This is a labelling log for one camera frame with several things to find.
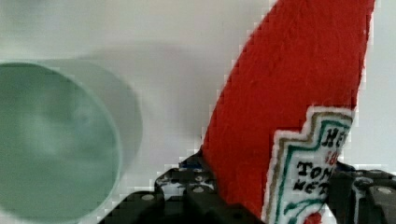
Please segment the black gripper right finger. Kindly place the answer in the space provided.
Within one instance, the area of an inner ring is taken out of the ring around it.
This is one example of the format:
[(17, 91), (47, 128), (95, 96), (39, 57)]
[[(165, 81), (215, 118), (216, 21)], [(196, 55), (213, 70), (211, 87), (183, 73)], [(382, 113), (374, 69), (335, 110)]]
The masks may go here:
[(339, 161), (326, 203), (337, 224), (396, 224), (395, 175)]

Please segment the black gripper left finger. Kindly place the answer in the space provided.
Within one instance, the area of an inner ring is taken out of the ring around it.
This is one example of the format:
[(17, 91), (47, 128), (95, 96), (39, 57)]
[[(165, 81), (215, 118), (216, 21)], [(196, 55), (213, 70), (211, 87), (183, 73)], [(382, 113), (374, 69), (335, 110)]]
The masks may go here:
[(170, 168), (160, 175), (154, 182), (154, 192), (161, 203), (171, 199), (180, 200), (191, 192), (199, 200), (206, 197), (213, 204), (224, 205), (218, 193), (217, 178), (207, 164), (202, 150), (181, 161), (176, 168)]

